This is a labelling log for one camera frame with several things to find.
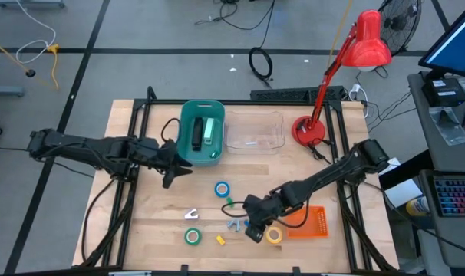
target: computer monitor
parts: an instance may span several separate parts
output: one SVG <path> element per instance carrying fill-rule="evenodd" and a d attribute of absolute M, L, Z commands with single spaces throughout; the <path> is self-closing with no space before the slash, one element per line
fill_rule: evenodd
<path fill-rule="evenodd" d="M 418 62 L 441 74 L 465 77 L 465 11 Z"/>

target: blue tape roll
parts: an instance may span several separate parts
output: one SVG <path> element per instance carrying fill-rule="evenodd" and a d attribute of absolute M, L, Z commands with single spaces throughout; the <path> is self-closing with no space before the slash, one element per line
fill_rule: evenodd
<path fill-rule="evenodd" d="M 219 192 L 220 187 L 226 187 L 225 192 Z M 216 192 L 216 195 L 219 197 L 227 197 L 229 195 L 229 184 L 227 182 L 221 181 L 216 184 L 216 188 L 214 188 L 214 191 Z"/>

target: lamp base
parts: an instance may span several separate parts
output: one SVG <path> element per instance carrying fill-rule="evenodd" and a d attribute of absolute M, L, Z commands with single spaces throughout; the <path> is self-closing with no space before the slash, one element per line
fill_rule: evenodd
<path fill-rule="evenodd" d="M 315 123 L 315 125 L 309 129 L 308 122 L 311 116 L 299 117 L 292 125 L 291 133 L 292 137 L 297 143 L 303 146 L 318 145 L 323 138 L 325 138 L 325 126 L 321 121 Z M 304 120 L 302 128 L 298 130 L 298 125 Z"/>

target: keyboard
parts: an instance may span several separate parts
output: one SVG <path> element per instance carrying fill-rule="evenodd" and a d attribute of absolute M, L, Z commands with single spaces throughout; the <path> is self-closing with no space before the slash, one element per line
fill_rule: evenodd
<path fill-rule="evenodd" d="M 431 189 L 441 216 L 465 216 L 465 176 L 435 176 Z"/>
<path fill-rule="evenodd" d="M 326 90 L 325 100 L 348 99 L 346 95 L 343 86 L 330 86 Z M 308 104 L 313 104 L 317 96 L 318 87 L 252 90 L 249 94 L 251 100 L 303 101 Z"/>

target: yellow tape roll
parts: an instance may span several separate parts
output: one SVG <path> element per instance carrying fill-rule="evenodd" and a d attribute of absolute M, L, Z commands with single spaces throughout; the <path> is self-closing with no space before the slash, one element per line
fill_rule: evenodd
<path fill-rule="evenodd" d="M 276 239 L 273 239 L 270 237 L 270 232 L 277 232 L 279 236 Z M 280 230 L 279 227 L 269 227 L 269 230 L 266 231 L 266 240 L 269 241 L 270 243 L 276 245 L 282 240 L 282 230 Z"/>

